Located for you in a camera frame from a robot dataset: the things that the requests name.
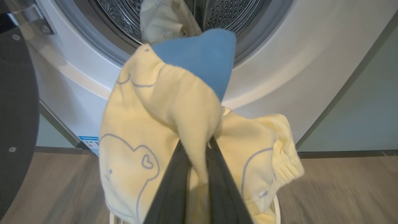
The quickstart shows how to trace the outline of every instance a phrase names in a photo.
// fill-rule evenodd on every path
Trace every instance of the light gray panel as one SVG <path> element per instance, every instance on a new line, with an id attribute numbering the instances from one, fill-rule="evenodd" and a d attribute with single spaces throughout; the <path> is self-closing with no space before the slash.
<path id="1" fill-rule="evenodd" d="M 298 151 L 398 149 L 397 21 L 396 14 L 384 43 Z"/>

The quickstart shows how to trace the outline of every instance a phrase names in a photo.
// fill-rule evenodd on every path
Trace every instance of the laminate floor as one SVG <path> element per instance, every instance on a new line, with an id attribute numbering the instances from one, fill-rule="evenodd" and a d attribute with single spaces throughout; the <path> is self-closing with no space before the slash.
<path id="1" fill-rule="evenodd" d="M 302 159 L 278 192 L 282 223 L 398 223 L 398 156 Z M 0 224 L 109 223 L 94 155 L 38 153 Z"/>

